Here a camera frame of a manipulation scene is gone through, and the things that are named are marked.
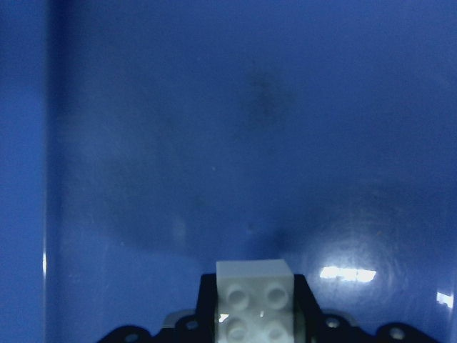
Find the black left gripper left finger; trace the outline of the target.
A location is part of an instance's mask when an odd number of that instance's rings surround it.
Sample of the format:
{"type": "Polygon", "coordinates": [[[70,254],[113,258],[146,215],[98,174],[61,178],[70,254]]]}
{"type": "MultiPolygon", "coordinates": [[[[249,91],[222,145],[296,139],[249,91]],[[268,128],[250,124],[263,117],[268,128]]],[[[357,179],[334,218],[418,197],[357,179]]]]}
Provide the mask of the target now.
{"type": "Polygon", "coordinates": [[[216,305],[218,301],[216,275],[203,274],[200,278],[195,311],[182,315],[171,327],[156,334],[147,329],[127,324],[110,331],[100,342],[216,342],[216,305]]]}

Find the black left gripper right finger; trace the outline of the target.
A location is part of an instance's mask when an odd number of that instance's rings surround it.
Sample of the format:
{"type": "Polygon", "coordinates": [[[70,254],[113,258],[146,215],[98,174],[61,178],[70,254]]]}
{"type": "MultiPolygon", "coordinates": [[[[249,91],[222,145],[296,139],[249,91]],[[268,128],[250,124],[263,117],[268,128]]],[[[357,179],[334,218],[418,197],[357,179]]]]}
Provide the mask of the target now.
{"type": "Polygon", "coordinates": [[[391,322],[369,334],[339,312],[324,311],[302,274],[294,276],[293,308],[296,342],[435,342],[436,340],[401,322],[391,322]]]}

